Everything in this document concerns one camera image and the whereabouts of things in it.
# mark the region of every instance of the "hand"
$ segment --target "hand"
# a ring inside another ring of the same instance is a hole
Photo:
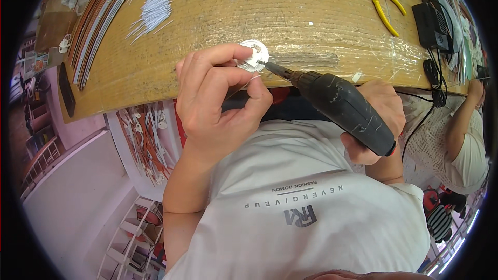
[[[176,111],[188,136],[184,152],[206,165],[215,165],[245,142],[273,101],[261,78],[251,80],[250,72],[235,65],[234,59],[251,55],[249,47],[222,44],[192,52],[176,65]],[[221,113],[228,87],[248,82],[246,106]]]
[[[368,81],[357,89],[387,124],[397,142],[405,125],[405,117],[402,99],[395,89],[381,80]],[[380,158],[349,133],[341,134],[341,142],[354,164],[373,165]]]
[[[484,94],[484,85],[479,80],[471,80],[467,94],[467,98],[475,100],[476,103],[479,102]]]

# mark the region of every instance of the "wooden workbench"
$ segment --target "wooden workbench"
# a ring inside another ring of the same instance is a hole
[[[140,18],[144,1],[123,4],[100,44],[86,87],[78,91],[72,85],[73,118],[60,97],[65,122],[174,98],[174,66],[184,55],[247,39],[262,41],[272,61],[291,69],[330,72],[348,80],[359,72],[358,83],[381,78],[395,86],[429,86],[422,68],[428,54],[419,44],[411,10],[421,0],[399,0],[406,16],[389,0],[380,0],[399,38],[384,27],[371,0],[173,0],[173,12],[163,24],[173,22],[130,45],[132,39],[125,37]],[[71,80],[73,73],[66,67]],[[270,87],[288,85],[265,71],[263,77]],[[453,78],[447,82],[457,83]],[[466,93],[466,86],[450,90]]]

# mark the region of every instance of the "rm logo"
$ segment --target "rm logo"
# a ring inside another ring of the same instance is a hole
[[[302,207],[302,213],[299,212],[297,209],[291,209],[291,210],[284,210],[283,213],[285,214],[285,222],[287,225],[292,225],[294,222],[294,217],[297,216],[296,220],[296,226],[297,227],[307,227],[316,221],[315,212],[313,212],[313,207],[308,205],[306,208]]]

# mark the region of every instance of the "black power drill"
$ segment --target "black power drill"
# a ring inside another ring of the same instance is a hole
[[[354,85],[332,74],[291,71],[264,64],[270,72],[289,80],[314,108],[367,146],[378,156],[395,152],[396,141],[389,127]]]

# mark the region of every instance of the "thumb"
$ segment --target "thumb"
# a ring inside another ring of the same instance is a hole
[[[249,100],[246,102],[244,107],[244,115],[250,118],[261,118],[265,115],[266,111],[270,108],[273,102],[273,96],[270,91],[263,84],[261,75],[255,72],[252,79],[249,81],[247,86],[247,94],[249,95]]]
[[[341,134],[340,139],[348,151],[349,158],[352,163],[360,165],[373,165],[380,159],[380,156],[373,153],[351,134],[344,132]]]

